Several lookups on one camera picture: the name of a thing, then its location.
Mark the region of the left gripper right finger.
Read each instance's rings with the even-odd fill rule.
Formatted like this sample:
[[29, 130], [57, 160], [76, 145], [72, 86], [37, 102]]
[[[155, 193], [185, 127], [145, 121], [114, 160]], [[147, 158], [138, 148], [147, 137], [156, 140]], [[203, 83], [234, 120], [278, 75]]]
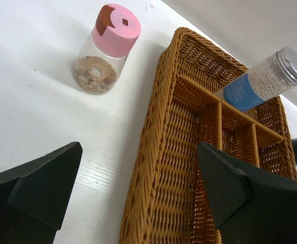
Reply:
[[297, 243], [297, 180], [255, 167], [207, 142], [197, 160], [223, 243]]

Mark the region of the blue label silver cap jar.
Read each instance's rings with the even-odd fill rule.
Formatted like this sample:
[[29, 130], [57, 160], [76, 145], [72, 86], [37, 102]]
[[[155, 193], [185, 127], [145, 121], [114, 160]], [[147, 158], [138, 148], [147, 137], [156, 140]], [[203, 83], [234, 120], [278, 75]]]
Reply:
[[242, 112], [297, 86], [297, 53], [284, 47], [218, 90], [215, 95]]

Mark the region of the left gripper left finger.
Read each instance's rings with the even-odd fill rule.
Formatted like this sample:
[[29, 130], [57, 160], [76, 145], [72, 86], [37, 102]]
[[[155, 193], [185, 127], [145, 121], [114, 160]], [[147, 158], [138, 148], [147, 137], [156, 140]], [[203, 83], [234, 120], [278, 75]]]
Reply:
[[0, 173], [0, 243], [54, 242], [82, 153], [72, 142]]

